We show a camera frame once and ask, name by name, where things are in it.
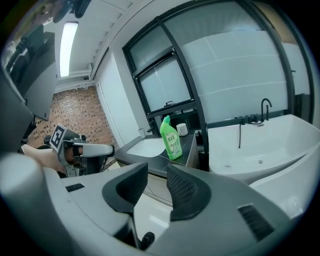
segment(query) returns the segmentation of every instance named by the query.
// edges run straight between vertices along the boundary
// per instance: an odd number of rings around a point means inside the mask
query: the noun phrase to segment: ceiling light
[[[70,56],[72,44],[78,28],[78,22],[67,22],[64,24],[60,45],[60,77],[69,76]]]

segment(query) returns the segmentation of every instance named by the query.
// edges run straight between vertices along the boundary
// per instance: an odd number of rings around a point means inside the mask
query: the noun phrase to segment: sink
[[[145,158],[154,158],[165,150],[162,138],[147,138],[130,148],[127,153]]]

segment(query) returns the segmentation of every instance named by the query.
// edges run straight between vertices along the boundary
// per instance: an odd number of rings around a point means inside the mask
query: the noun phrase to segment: window frame
[[[197,92],[197,88],[195,85],[195,82],[193,80],[192,74],[189,69],[189,65],[179,47],[177,44],[175,38],[173,35],[170,33],[168,28],[165,26],[164,21],[167,19],[170,19],[176,15],[179,15],[183,12],[192,10],[194,8],[204,6],[204,5],[213,5],[217,3],[223,3],[223,2],[236,2],[239,4],[241,8],[245,12],[248,13],[248,15],[255,20],[261,28],[263,28],[268,35],[270,36],[273,44],[276,47],[276,50],[279,54],[280,62],[282,65],[282,69],[285,75],[285,80],[286,80],[286,87],[287,87],[287,102],[288,102],[288,107],[287,109],[283,109],[280,111],[276,111],[272,116],[278,117],[282,115],[288,115],[288,114],[295,114],[296,112],[296,107],[295,106],[295,87],[294,87],[294,80],[289,64],[289,60],[287,57],[287,54],[281,44],[281,41],[276,33],[276,31],[272,28],[272,25],[270,24],[269,20],[264,17],[263,13],[254,5],[253,2],[251,1],[246,1],[246,0],[198,0],[198,1],[189,1],[186,3],[183,3],[181,5],[178,5],[165,13],[155,17],[151,22],[149,22],[147,25],[145,25],[131,40],[127,42],[127,44],[122,48],[124,52],[125,59],[127,61],[132,79],[134,81],[135,87],[138,91],[139,98],[141,100],[141,104],[143,106],[146,118],[149,121],[153,121],[154,117],[156,116],[161,116],[167,113],[171,113],[173,111],[177,110],[185,110],[188,108],[196,107],[197,112],[198,112],[198,117],[199,117],[199,122],[200,122],[200,129],[201,133],[203,136],[203,147],[204,147],[204,152],[207,154],[209,152],[209,141],[208,141],[208,134],[207,134],[207,129],[212,128],[212,127],[222,127],[222,126],[229,126],[229,125],[238,125],[241,123],[241,118],[233,118],[231,121],[230,120],[225,120],[225,121],[219,121],[216,123],[206,123],[205,122],[205,117],[202,109],[202,104]],[[263,0],[256,0],[255,2],[262,2],[264,3]],[[312,117],[313,117],[313,111],[314,111],[314,88],[313,88],[313,80],[312,80],[312,73],[311,73],[311,68],[310,68],[310,63],[306,55],[306,51],[304,50],[301,40],[298,38],[297,33],[295,30],[292,28],[290,22],[288,19],[285,17],[283,12],[277,8],[274,4],[269,3],[268,4],[281,16],[285,24],[288,26],[289,30],[295,37],[296,41],[299,44],[299,48],[302,52],[305,66],[307,69],[308,73],[308,79],[309,79],[309,84],[310,84],[310,96],[311,96],[311,108],[310,108],[310,113],[309,113],[309,122],[312,122]],[[178,61],[178,64],[180,66],[181,72],[183,74],[184,80],[186,82],[186,85],[188,87],[191,101],[189,102],[180,102],[179,104],[174,104],[170,105],[168,107],[164,107],[162,109],[158,109],[154,112],[151,112],[150,109],[148,109],[148,102],[145,99],[144,92],[142,90],[141,84],[139,83],[137,77],[138,75],[142,74],[143,71],[146,70],[147,66],[150,68],[152,65],[154,65],[157,61],[160,61],[165,54],[168,54],[170,52],[170,47],[164,50],[163,52],[159,53],[156,57],[154,57],[152,60],[148,61],[143,68],[135,71],[134,70],[134,63],[132,61],[132,57],[130,54],[130,47],[137,41],[141,36],[143,36],[145,33],[147,33],[150,29],[152,29],[154,26],[160,26],[163,31],[165,32],[166,36],[169,38],[169,40],[172,43],[172,52],[174,52],[176,59]]]

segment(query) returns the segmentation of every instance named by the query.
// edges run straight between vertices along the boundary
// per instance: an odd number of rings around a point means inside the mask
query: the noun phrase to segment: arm
[[[22,151],[26,156],[36,160],[40,166],[54,169],[57,172],[65,173],[65,167],[61,164],[57,152],[53,149],[36,149],[27,144],[23,145]]]

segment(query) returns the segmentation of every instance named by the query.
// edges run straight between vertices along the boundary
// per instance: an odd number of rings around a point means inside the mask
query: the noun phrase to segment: white bathtub
[[[209,170],[251,184],[307,157],[320,142],[320,130],[294,116],[208,129]]]
[[[257,180],[251,188],[294,218],[309,206],[320,177],[320,142],[305,157],[276,174]]]

